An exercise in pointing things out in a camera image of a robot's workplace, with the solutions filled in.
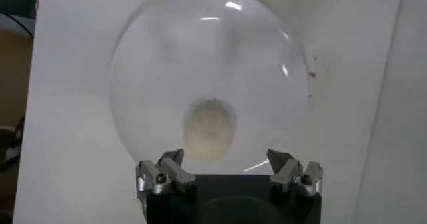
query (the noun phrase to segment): screw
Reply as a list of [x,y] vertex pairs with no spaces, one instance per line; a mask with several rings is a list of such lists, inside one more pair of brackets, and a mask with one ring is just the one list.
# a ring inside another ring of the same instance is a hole
[[304,185],[311,185],[312,184],[312,178],[309,175],[302,175],[301,183],[303,183]]
[[155,177],[156,183],[165,183],[167,180],[167,175],[165,173],[160,173]]

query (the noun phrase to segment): cable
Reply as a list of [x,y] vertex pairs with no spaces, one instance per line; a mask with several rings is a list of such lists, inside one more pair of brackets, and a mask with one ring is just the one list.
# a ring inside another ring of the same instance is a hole
[[30,32],[30,30],[28,30],[28,28],[26,26],[24,26],[24,24],[22,24],[21,22],[19,22],[16,18],[14,18],[14,16],[12,16],[12,15],[10,15],[8,13],[4,13],[4,12],[0,12],[0,14],[6,16],[6,17],[10,18],[11,20],[13,20],[14,22],[16,22],[16,24],[18,24],[19,26],[21,26],[22,29],[24,29],[28,33],[28,35],[30,35],[30,37],[32,39],[34,38],[33,34]]
[[[18,125],[16,126],[14,132],[13,132],[13,138],[12,141],[9,143],[8,148],[14,148],[14,147],[21,147],[22,146],[22,138],[24,134],[24,122],[25,122],[25,116],[23,116],[20,120]],[[4,172],[8,170],[8,168],[14,166],[16,163],[19,163],[19,160],[21,159],[21,152],[19,152],[17,155],[13,156],[12,158],[0,162],[0,172]]]

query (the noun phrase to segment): glass dome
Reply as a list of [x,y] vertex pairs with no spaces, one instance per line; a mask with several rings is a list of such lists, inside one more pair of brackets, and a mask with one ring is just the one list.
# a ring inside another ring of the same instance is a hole
[[256,0],[158,0],[111,63],[111,112],[135,161],[184,148],[192,173],[271,173],[266,150],[301,143],[299,45]]

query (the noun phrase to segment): white surface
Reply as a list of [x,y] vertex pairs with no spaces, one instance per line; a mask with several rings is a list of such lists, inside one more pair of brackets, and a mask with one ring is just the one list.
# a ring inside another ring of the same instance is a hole
[[354,223],[425,223],[427,0],[402,0]]
[[232,115],[232,144],[216,160],[186,153],[184,169],[238,174],[265,161],[267,149],[293,151],[303,143],[296,132],[308,108],[298,53],[282,21],[256,0],[159,0],[129,26],[113,54],[117,132],[135,161],[157,161],[183,147],[189,110],[217,99]]
[[[40,0],[15,223],[141,223],[109,62],[146,0]],[[399,0],[262,0],[294,22],[313,80],[305,143],[324,167],[324,223],[349,223]]]

